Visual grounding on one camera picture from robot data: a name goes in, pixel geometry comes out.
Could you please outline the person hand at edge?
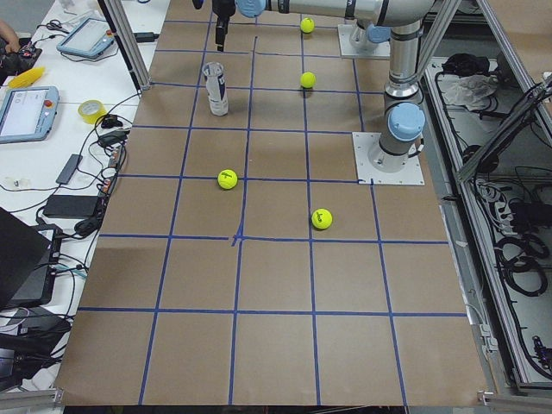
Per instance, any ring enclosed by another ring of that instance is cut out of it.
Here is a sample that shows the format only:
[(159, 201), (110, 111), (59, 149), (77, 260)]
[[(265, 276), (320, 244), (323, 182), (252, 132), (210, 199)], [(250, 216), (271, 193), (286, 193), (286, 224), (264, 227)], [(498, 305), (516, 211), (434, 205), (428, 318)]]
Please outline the person hand at edge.
[(6, 42), (5, 51), (7, 53), (17, 53), (20, 50), (21, 47), (17, 33), (4, 20), (0, 20), (0, 35)]

